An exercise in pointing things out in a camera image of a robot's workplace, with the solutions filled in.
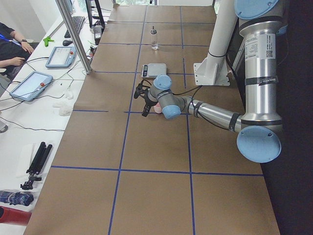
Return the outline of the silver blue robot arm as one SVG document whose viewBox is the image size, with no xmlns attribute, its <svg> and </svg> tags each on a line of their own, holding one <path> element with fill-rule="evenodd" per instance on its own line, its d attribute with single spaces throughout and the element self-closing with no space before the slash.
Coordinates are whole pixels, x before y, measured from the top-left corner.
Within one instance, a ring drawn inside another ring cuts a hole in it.
<svg viewBox="0 0 313 235">
<path fill-rule="evenodd" d="M 287 0 L 223 0 L 215 22 L 208 54 L 194 64 L 195 83 L 209 86 L 209 97 L 216 105 L 180 96 L 171 91 L 172 80 L 158 75 L 150 86 L 138 84 L 134 97 L 142 97 L 143 116 L 151 107 L 160 105 L 165 118 L 173 119 L 182 112 L 236 132 L 237 147 L 250 161 L 267 163 L 282 150 L 282 118 L 276 111 L 276 36 L 283 27 Z M 245 63 L 246 109 L 243 114 L 230 110 L 233 102 L 228 85 L 227 49 L 235 29 L 243 38 L 237 55 Z"/>
</svg>

